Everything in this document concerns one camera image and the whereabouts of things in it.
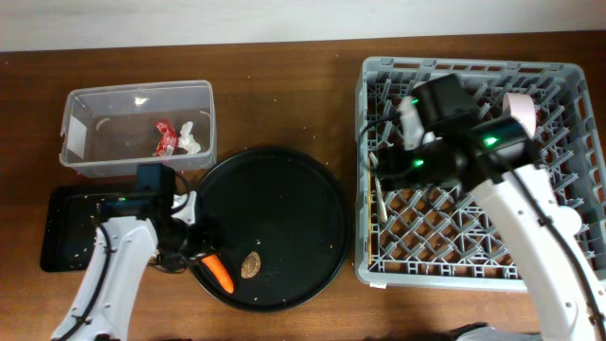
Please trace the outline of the orange carrot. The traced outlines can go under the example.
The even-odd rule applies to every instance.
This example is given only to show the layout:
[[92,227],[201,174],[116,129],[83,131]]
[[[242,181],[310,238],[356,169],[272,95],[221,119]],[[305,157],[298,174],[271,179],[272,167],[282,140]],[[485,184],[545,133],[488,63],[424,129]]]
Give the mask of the orange carrot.
[[202,263],[228,294],[234,293],[234,282],[217,254],[203,257]]

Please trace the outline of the white plastic fork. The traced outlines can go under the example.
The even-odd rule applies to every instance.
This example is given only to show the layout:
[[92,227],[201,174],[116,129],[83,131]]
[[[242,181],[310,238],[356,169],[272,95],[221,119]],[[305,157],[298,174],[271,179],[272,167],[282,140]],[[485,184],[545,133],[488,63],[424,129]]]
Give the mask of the white plastic fork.
[[[376,168],[378,166],[378,159],[374,153],[369,154],[369,160],[371,162],[372,167]],[[374,183],[377,192],[378,219],[380,224],[384,224],[387,222],[387,212],[383,199],[383,192],[381,189],[380,179],[377,175],[374,176]]]

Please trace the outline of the wooden chopstick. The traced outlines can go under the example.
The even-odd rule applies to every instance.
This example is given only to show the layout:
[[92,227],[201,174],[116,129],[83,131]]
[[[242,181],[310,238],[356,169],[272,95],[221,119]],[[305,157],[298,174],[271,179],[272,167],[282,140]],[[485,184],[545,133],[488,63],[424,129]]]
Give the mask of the wooden chopstick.
[[366,238],[366,255],[367,255],[367,265],[368,268],[372,264],[372,174],[369,171],[367,175],[368,180],[368,190],[366,194],[366,203],[367,203],[367,232],[368,236]]

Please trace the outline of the pink bowl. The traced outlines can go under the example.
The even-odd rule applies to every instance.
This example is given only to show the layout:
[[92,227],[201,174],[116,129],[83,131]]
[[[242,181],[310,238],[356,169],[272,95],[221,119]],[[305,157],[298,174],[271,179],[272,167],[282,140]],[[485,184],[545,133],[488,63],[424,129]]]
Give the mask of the pink bowl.
[[533,138],[537,129],[535,104],[531,96],[519,93],[505,93],[503,109],[515,118],[525,129],[529,138]]

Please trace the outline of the red snack wrapper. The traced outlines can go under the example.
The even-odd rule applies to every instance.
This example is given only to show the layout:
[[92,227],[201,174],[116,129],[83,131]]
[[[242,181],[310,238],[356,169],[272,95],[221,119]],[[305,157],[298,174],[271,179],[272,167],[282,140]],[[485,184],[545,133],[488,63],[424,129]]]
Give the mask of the red snack wrapper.
[[178,136],[172,123],[166,119],[160,119],[154,123],[155,128],[161,134],[161,138],[153,153],[156,157],[172,156],[178,147]]

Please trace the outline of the white paper cup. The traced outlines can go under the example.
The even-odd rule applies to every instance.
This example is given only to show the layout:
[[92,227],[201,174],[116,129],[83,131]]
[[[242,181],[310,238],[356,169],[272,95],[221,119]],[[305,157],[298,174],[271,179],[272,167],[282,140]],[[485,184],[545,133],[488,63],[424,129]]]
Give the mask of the white paper cup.
[[570,235],[578,234],[582,227],[581,216],[569,206],[559,207],[559,222],[561,229]]

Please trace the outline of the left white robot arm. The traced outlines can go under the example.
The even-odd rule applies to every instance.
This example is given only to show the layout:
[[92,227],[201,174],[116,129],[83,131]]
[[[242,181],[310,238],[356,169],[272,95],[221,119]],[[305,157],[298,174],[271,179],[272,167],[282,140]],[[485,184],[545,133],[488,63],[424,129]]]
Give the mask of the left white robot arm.
[[55,340],[124,340],[147,267],[176,274],[203,265],[221,289],[235,284],[208,227],[196,217],[197,194],[177,191],[186,178],[161,163],[136,170],[133,190],[98,205],[92,258]]

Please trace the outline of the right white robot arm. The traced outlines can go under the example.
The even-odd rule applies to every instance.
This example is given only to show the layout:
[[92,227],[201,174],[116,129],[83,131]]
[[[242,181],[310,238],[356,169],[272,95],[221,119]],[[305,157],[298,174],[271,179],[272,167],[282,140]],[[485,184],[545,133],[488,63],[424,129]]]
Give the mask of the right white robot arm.
[[532,97],[506,93],[484,121],[451,74],[415,87],[390,115],[403,142],[371,168],[385,190],[460,185],[488,216],[521,272],[544,340],[602,340],[605,289],[584,257],[580,215],[558,204],[533,142]]

